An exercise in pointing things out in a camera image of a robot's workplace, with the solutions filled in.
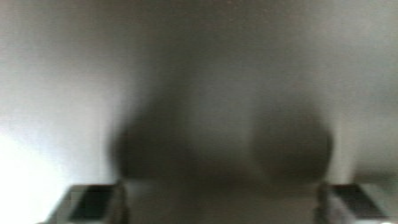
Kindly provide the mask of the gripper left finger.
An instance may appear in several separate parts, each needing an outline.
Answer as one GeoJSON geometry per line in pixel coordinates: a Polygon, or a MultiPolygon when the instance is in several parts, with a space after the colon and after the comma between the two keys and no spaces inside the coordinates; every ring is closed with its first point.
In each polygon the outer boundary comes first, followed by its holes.
{"type": "Polygon", "coordinates": [[[121,190],[115,184],[73,185],[43,224],[121,224],[121,190]]]}

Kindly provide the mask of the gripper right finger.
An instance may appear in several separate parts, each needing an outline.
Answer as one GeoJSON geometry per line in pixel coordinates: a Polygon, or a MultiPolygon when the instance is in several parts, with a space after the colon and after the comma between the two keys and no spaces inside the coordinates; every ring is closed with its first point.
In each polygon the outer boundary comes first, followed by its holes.
{"type": "Polygon", "coordinates": [[[318,224],[398,224],[357,184],[320,185],[318,224]]]}

